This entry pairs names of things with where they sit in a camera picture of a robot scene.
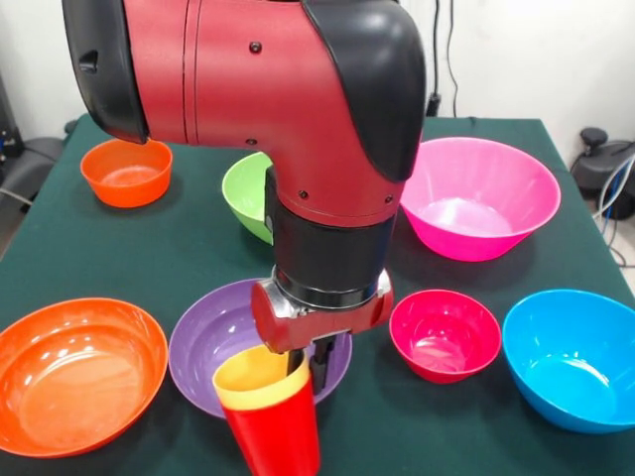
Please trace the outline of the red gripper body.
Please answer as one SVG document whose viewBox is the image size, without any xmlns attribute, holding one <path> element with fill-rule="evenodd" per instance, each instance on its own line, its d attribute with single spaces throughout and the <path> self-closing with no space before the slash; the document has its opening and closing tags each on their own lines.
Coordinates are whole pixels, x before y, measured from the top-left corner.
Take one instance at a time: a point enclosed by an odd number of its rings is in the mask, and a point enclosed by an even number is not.
<svg viewBox="0 0 635 476">
<path fill-rule="evenodd" d="M 269 349 L 284 353 L 339 333 L 359 333 L 388 320 L 394 303 L 392 281 L 379 275 L 377 290 L 367 301 L 349 307 L 320 308 L 286 294 L 273 278 L 257 282 L 251 309 L 259 336 Z"/>
</svg>

